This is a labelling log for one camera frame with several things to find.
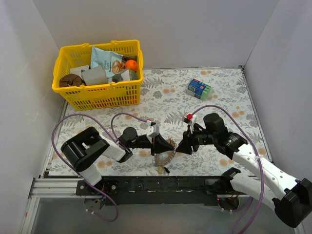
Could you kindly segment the metal disc with keyrings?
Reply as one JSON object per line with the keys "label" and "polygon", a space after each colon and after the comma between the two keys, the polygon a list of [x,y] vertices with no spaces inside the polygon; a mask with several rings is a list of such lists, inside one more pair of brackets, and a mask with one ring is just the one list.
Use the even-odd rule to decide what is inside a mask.
{"label": "metal disc with keyrings", "polygon": [[155,154],[154,159],[153,159],[153,163],[155,166],[166,166],[168,163],[171,162],[171,160],[173,159],[173,157],[175,156],[175,149],[177,147],[176,142],[172,139],[172,138],[168,138],[167,142],[173,146],[173,150],[172,151],[166,151],[164,153],[160,153],[160,154]]}

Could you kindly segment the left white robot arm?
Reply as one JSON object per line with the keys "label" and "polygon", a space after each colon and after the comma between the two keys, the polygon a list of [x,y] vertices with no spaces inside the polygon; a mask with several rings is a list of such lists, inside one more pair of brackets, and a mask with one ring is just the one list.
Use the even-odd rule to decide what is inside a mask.
{"label": "left white robot arm", "polygon": [[100,156],[123,163],[133,155],[131,149],[150,149],[152,155],[174,150],[174,146],[161,136],[157,125],[148,127],[148,134],[140,136],[135,128],[127,127],[118,138],[118,143],[102,137],[94,127],[89,127],[62,145],[62,153],[74,170],[86,179],[91,194],[98,195],[104,188],[102,176],[95,166]]}

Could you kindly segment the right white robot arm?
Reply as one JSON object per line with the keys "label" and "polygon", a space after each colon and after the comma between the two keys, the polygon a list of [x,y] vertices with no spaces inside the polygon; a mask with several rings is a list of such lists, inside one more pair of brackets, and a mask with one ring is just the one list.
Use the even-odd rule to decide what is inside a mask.
{"label": "right white robot arm", "polygon": [[247,168],[254,177],[231,168],[211,187],[227,194],[242,192],[270,207],[277,217],[291,228],[296,228],[312,212],[312,183],[289,175],[270,161],[256,155],[245,138],[228,131],[216,113],[204,118],[205,127],[196,122],[196,115],[184,117],[187,131],[176,151],[191,155],[201,145],[213,145],[223,155]]}

